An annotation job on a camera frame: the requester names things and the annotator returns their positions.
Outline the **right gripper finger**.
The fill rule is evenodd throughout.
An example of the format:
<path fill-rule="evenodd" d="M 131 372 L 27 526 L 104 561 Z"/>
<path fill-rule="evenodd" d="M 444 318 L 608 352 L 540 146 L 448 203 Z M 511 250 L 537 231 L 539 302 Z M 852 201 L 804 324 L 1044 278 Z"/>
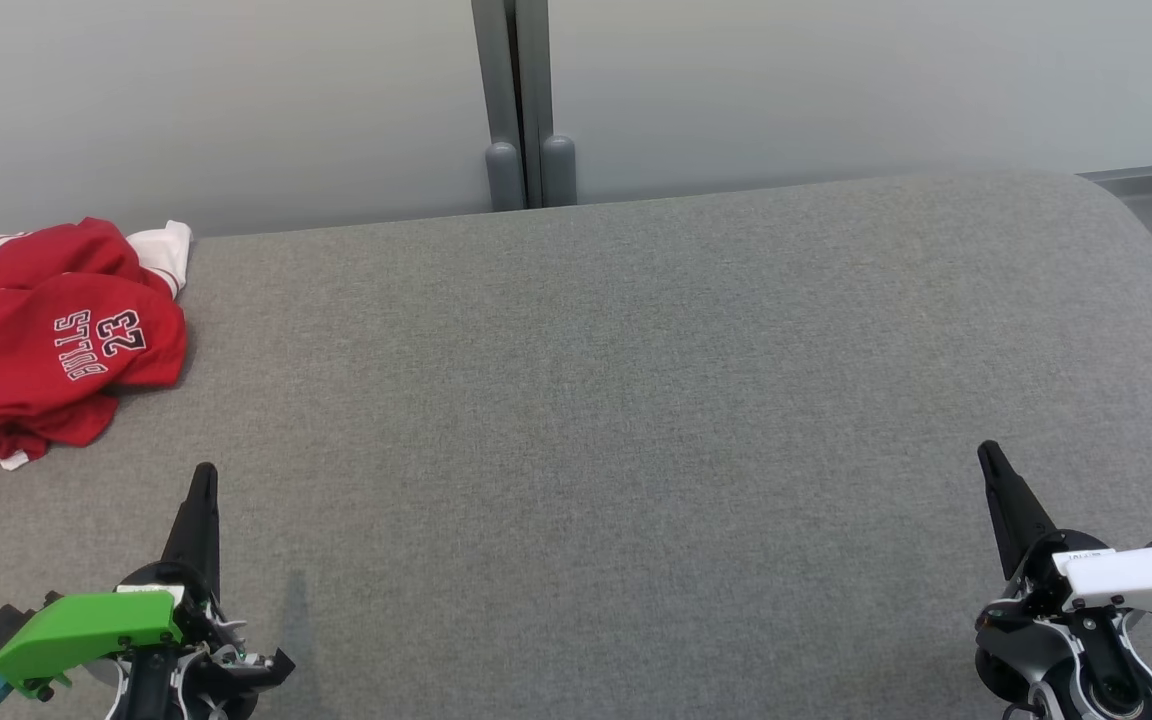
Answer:
<path fill-rule="evenodd" d="M 1026 480 L 1011 468 L 1011 462 L 996 441 L 987 439 L 982 442 L 977 456 L 986 483 L 998 559 L 1005 579 L 1011 579 L 1026 553 L 1044 537 L 1056 532 L 1058 525 L 1044 510 Z"/>

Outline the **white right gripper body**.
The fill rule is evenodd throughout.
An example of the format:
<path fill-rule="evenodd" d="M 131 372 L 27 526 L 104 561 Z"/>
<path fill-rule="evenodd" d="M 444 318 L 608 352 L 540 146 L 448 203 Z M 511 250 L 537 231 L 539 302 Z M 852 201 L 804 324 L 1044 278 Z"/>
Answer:
<path fill-rule="evenodd" d="M 1152 615 L 1152 544 L 1114 550 L 1075 530 L 1056 530 L 1034 544 L 1005 593 L 975 621 L 979 643 L 1041 641 L 1078 643 L 1085 632 L 1108 632 Z"/>

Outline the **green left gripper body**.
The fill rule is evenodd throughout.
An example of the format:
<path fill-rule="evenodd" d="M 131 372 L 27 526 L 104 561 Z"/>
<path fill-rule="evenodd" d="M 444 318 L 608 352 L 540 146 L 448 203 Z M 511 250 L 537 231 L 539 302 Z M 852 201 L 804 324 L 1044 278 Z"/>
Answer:
<path fill-rule="evenodd" d="M 166 562 L 151 562 L 114 591 L 47 597 L 40 611 L 0 609 L 0 679 L 41 698 L 69 670 L 115 666 L 122 694 L 162 687 L 179 698 L 250 698 L 285 683 L 285 651 L 257 653 L 214 601 L 196 601 Z"/>

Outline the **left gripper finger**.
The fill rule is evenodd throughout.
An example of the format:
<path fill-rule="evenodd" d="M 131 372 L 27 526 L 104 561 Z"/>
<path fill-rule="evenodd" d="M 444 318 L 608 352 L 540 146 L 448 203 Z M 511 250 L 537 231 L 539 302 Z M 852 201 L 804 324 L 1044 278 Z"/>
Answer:
<path fill-rule="evenodd" d="M 218 470 L 200 462 L 180 502 L 161 561 L 183 579 L 196 601 L 214 601 L 220 591 Z"/>

